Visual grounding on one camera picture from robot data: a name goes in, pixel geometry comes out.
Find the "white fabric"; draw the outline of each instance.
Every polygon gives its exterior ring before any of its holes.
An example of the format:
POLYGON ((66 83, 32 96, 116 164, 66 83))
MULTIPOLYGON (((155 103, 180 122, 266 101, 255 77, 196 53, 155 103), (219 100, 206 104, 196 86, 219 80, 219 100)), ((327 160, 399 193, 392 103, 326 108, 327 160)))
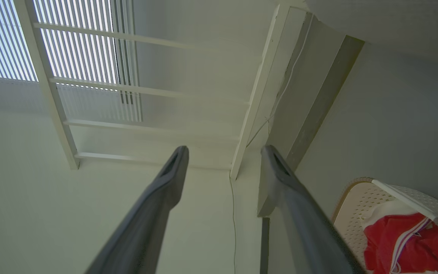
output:
POLYGON ((393 200, 386 203, 382 203, 374 207, 372 210, 367 211, 361 215, 360 224, 365 229, 377 222, 379 219, 387 215, 412 215, 418 213, 418 211, 409 207, 407 204, 400 200, 393 200))
POLYGON ((403 274, 438 274, 438 271, 425 271, 421 273, 403 273, 403 274))

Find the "white stripe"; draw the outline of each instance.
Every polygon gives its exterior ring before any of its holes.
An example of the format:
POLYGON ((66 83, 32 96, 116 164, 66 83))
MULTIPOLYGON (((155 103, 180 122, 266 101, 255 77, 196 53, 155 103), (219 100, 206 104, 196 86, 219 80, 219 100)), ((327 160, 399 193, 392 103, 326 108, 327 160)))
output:
POLYGON ((419 272, 419 273, 403 273, 403 274, 438 274, 438 271, 425 271, 425 272, 419 272))
POLYGON ((426 217, 423 220, 421 220, 421 222, 419 222, 417 225, 415 225, 414 227, 412 227, 408 231, 402 233, 398 237, 398 239, 395 243, 395 248, 393 249, 392 257, 391 257, 391 268, 390 268, 391 274, 397 274, 397 273, 401 272, 401 269, 399 272, 393 272, 393 269, 396 267, 396 265, 398 263, 398 258, 400 257, 400 255, 403 251, 403 248, 405 247, 405 244, 408 242, 408 240, 410 239, 410 237, 412 237, 412 235, 414 233, 423 229, 429 222, 431 222, 431 220, 426 217))

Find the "gray wall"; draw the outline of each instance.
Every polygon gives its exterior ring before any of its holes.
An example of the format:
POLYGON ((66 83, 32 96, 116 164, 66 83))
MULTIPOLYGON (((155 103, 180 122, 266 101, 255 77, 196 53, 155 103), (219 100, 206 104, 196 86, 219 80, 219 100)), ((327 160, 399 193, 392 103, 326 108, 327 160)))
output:
POLYGON ((365 45, 296 174, 327 215, 356 177, 438 199, 438 64, 365 45))
MULTIPOLYGON (((302 47, 306 29, 306 26, 303 26, 295 52, 292 55, 293 60, 290 60, 290 69, 302 47)), ((309 114, 324 79, 332 67, 337 52, 339 52, 344 37, 345 35, 325 26, 317 19, 313 19, 302 55, 298 59, 297 65, 292 72, 292 80, 275 112, 275 121, 268 137, 267 143, 274 145, 284 158, 290 152, 299 130, 309 114)), ((267 189, 266 178, 262 178, 259 187, 259 209, 269 207, 268 205, 265 206, 268 204, 265 201, 267 189)), ((280 210, 276 208, 269 217, 268 273, 295 273, 295 266, 306 265, 306 258, 302 256, 292 257, 290 240, 287 237, 283 224, 283 215, 280 210)), ((302 267, 299 273, 308 274, 308 267, 302 267)))

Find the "white beam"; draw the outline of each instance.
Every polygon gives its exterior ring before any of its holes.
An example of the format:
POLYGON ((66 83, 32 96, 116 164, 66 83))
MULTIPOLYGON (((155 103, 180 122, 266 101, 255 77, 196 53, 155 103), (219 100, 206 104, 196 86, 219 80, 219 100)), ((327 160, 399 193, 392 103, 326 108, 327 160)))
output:
POLYGON ((144 127, 144 126, 135 126, 135 125, 125 125, 125 124, 117 124, 117 123, 105 123, 105 122, 97 122, 97 121, 88 121, 88 120, 77 120, 70 119, 64 121, 65 125, 71 126, 82 126, 82 127, 94 127, 94 128, 113 128, 113 129, 123 129, 123 130, 133 130, 137 132, 143 132, 152 135, 164 135, 170 138, 173 137, 182 137, 185 139, 191 140, 202 140, 206 142, 220 142, 220 143, 234 143, 237 144, 239 141, 238 137, 233 136, 217 136, 217 135, 205 135, 205 134, 194 134, 186 131, 178 131, 178 130, 170 130, 163 128, 154 128, 154 127, 144 127))
POLYGON ((244 152, 248 139, 251 135, 254 118, 257 115, 259 104, 265 90, 266 81, 273 65, 273 59, 280 42, 280 37, 283 32, 283 27, 287 20, 288 11, 290 10, 289 4, 279 4, 275 12, 273 13, 273 19, 271 20, 270 30, 266 39, 265 47, 263 49, 262 63, 258 68, 256 79, 251 92, 250 107, 246 111, 246 116, 243 121, 243 126, 240 134, 240 142, 236 147, 234 153, 233 163, 231 168, 231 179, 236 180, 238 172, 240 170, 241 161, 243 160, 244 152))
MULTIPOLYGON (((90 153, 90 152, 79 152, 75 155, 76 158, 81 159, 96 159, 96 160, 108 160, 108 161, 117 161, 117 162, 130 162, 144 165, 157 165, 163 166, 167 159, 164 159, 163 162, 159 161, 149 161, 142 160, 132 156, 122 156, 122 155, 112 155, 112 154, 101 154, 101 153, 90 153)), ((231 170, 231 165, 219 166, 219 165, 194 165, 189 164, 189 168, 201 168, 201 169, 214 169, 214 170, 231 170)))
POLYGON ((69 31, 69 32, 77 32, 77 33, 87 33, 87 34, 92 34, 92 35, 108 36, 108 37, 114 37, 117 39, 144 42, 144 43, 163 45, 163 46, 169 46, 169 47, 175 47, 175 48, 181 48, 181 49, 194 49, 195 48, 193 45, 183 44, 183 43, 174 42, 174 41, 165 40, 165 39, 122 33, 122 32, 102 31, 102 30, 71 27, 71 26, 64 26, 64 25, 57 25, 57 24, 38 23, 38 22, 33 23, 33 26, 35 28, 39 28, 39 29, 52 29, 52 30, 69 31))
POLYGON ((286 5, 290 5, 290 7, 301 9, 306 12, 310 12, 309 6, 305 2, 305 0, 282 0, 286 5))
POLYGON ((97 88, 106 88, 120 91, 128 91, 128 92, 137 92, 142 94, 150 94, 164 97, 172 97, 178 99, 194 99, 194 100, 205 100, 209 102, 224 102, 227 104, 240 104, 240 105, 249 105, 250 102, 224 98, 224 97, 209 97, 209 96, 200 96, 194 94, 188 94, 187 92, 177 92, 163 89, 155 89, 155 88, 146 88, 139 86, 130 86, 130 85, 121 85, 121 84, 112 84, 112 83, 103 83, 103 82, 95 82, 88 80, 77 80, 71 78, 62 78, 62 77, 52 77, 50 78, 50 82, 52 83, 64 83, 78 86, 90 86, 97 88))
POLYGON ((74 158, 74 155, 77 153, 77 148, 75 147, 70 127, 62 124, 62 122, 67 119, 62 106, 62 101, 56 85, 48 80, 53 76, 53 72, 50 67, 50 61, 43 43, 41 31, 33 28, 32 25, 33 21, 37 21, 37 14, 35 12, 33 0, 14 0, 14 6, 16 7, 21 29, 25 36, 26 45, 28 46, 28 51, 30 52, 30 57, 33 61, 33 67, 35 68, 36 76, 38 77, 40 89, 47 100, 50 117, 52 118, 57 135, 59 136, 64 154, 70 168, 78 169, 80 160, 74 158))

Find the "white wall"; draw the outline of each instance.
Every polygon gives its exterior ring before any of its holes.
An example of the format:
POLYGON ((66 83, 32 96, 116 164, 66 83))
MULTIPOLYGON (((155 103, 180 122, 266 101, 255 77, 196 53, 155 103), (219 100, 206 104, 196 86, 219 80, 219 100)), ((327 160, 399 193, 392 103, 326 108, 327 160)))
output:
POLYGON ((365 45, 295 173, 327 215, 357 177, 438 199, 438 64, 365 45))
MULTIPOLYGON (((239 137, 248 107, 246 104, 229 101, 175 99, 142 94, 143 122, 138 123, 138 114, 133 105, 122 104, 117 92, 59 86, 59 94, 67 118, 138 124, 226 137, 239 137)), ((221 94, 210 95, 225 97, 221 94)), ((0 109, 47 114, 46 101, 38 83, 3 78, 0 78, 0 109)))
MULTIPOLYGON (((259 271, 255 157, 235 183, 238 273, 259 271)), ((0 273, 83 273, 158 171, 89 160, 70 170, 49 118, 0 112, 0 273)), ((189 169, 158 273, 233 273, 233 249, 228 173, 189 169)))

